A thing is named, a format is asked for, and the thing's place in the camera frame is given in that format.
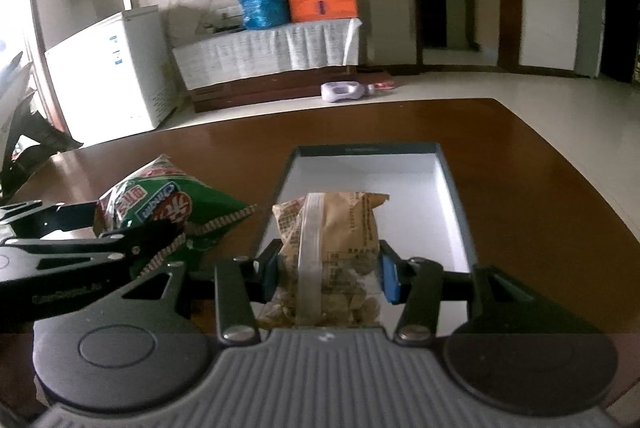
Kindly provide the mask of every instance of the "wooden table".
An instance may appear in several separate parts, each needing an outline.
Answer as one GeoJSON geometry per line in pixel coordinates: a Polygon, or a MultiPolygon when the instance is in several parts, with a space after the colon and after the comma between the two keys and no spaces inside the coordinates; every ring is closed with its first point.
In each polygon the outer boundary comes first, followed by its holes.
{"type": "MultiPolygon", "coordinates": [[[[96,119],[109,125],[108,114],[96,119]]],[[[269,204],[296,145],[387,141],[440,143],[480,263],[614,335],[621,364],[610,398],[640,378],[640,244],[564,157],[494,100],[337,105],[137,135],[52,157],[15,201],[93,200],[164,153],[214,188],[269,204]]],[[[246,254],[258,220],[210,256],[246,254]]]]}

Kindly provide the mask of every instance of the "snack package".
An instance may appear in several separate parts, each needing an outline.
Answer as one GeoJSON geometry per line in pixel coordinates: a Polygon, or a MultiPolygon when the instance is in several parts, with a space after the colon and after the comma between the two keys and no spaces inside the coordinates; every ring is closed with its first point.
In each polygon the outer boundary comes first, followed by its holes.
{"type": "Polygon", "coordinates": [[[310,193],[276,204],[283,246],[278,288],[260,315],[263,329],[378,325],[376,193],[310,193]]]}
{"type": "Polygon", "coordinates": [[[165,260],[181,260],[188,270],[196,270],[202,254],[254,210],[255,206],[190,177],[161,155],[101,196],[94,233],[98,236],[149,220],[171,220],[183,227],[183,233],[153,258],[136,261],[132,277],[160,267],[165,260]]]}

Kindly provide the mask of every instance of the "blue plastic bag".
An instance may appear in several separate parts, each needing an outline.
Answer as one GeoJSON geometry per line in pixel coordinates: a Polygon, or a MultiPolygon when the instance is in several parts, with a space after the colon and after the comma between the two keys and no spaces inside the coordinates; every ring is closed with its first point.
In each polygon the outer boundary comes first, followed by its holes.
{"type": "Polygon", "coordinates": [[[290,23],[289,0],[238,0],[245,29],[270,29],[290,23]]]}

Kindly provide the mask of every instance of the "brown snack bag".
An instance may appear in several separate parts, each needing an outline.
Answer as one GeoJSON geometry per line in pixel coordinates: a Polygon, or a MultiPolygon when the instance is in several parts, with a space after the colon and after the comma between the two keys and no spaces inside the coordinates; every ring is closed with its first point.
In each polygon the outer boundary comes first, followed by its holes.
{"type": "Polygon", "coordinates": [[[379,244],[373,209],[388,198],[310,193],[273,206],[283,242],[280,279],[258,317],[261,328],[377,324],[380,307],[372,294],[380,289],[372,284],[379,244]]]}

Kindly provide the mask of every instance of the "white tablecloth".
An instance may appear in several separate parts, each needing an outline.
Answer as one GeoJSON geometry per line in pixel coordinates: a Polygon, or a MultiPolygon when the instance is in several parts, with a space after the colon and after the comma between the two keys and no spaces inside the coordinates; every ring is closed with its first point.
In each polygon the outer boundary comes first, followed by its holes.
{"type": "Polygon", "coordinates": [[[355,65],[361,24],[352,18],[214,34],[174,48],[174,56],[188,90],[288,70],[355,65]]]}

